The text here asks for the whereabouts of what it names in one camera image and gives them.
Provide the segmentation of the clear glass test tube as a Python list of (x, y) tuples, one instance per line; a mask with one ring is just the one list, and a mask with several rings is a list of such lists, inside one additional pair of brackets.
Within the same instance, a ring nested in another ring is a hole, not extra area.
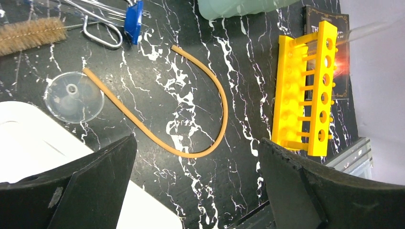
[(380, 31), (386, 30), (391, 28), (394, 25), (403, 24), (405, 21), (404, 18), (393, 19), (393, 20), (384, 20), (384, 21), (376, 21), (367, 25), (363, 25), (354, 29), (351, 29), (342, 35), (336, 41), (336, 44), (342, 44), (346, 42), (351, 42), (365, 36), (378, 33)]

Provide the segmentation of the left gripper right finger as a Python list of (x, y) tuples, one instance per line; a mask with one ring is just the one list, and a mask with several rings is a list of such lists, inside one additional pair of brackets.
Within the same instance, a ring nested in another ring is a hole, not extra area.
[(263, 138), (259, 162), (278, 229), (402, 229), (405, 188), (352, 176)]

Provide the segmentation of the blue clip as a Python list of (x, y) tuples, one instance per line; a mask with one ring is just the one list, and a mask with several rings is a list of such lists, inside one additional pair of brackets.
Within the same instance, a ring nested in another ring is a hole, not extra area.
[(129, 6), (124, 20), (124, 33), (130, 38), (132, 44), (138, 44), (138, 38), (142, 26), (143, 1), (138, 0)]

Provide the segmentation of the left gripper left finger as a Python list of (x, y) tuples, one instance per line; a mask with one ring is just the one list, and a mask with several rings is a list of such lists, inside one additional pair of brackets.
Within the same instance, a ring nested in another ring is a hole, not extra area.
[(136, 153), (128, 135), (65, 165), (2, 182), (1, 228), (116, 228)]

